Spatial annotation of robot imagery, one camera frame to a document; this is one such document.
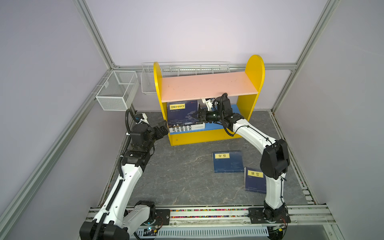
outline book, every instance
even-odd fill
[[[244,168],[245,190],[266,194],[266,178],[260,169]]]
[[[197,112],[199,103],[197,100],[169,102],[167,103],[168,126],[193,125],[198,122],[192,115]]]
[[[212,153],[214,172],[244,172],[241,151],[224,151]]]
[[[205,129],[205,123],[204,122],[198,122],[193,125],[174,125],[169,126],[169,132],[187,132],[192,130],[199,130],[199,129]]]

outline white wire basket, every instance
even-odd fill
[[[138,88],[135,71],[113,70],[96,94],[96,99],[105,111],[126,111]]]
[[[153,63],[142,63],[141,91],[146,95],[156,95]],[[166,77],[229,73],[229,62],[178,62],[159,63],[161,75]]]

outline marble surface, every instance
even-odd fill
[[[151,125],[161,113],[146,113]],[[269,113],[255,111],[250,123],[278,138]],[[265,194],[244,190],[244,173],[214,173],[212,152],[241,150],[245,167],[260,168],[261,154],[243,138],[172,147],[168,136],[156,141],[156,152],[137,182],[128,205],[139,200],[157,206],[172,205],[263,205]],[[292,167],[286,175],[284,199],[288,205],[307,204]]]

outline dark blue book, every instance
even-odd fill
[[[244,172],[241,151],[213,152],[214,172]]]
[[[192,117],[197,112],[199,103],[197,100],[169,102],[167,103],[167,116],[169,126],[192,125],[198,122]]]
[[[266,194],[265,174],[254,168],[244,168],[245,190],[251,192],[259,192]]]

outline blue shelf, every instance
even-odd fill
[[[239,108],[236,104],[231,105],[233,113],[239,113]],[[216,123],[206,123],[204,129],[198,129],[198,130],[192,130],[187,132],[171,132],[170,135],[174,134],[180,134],[180,133],[189,133],[189,132],[202,132],[202,131],[209,131],[209,130],[216,130],[216,129],[223,129],[223,126],[216,124]]]

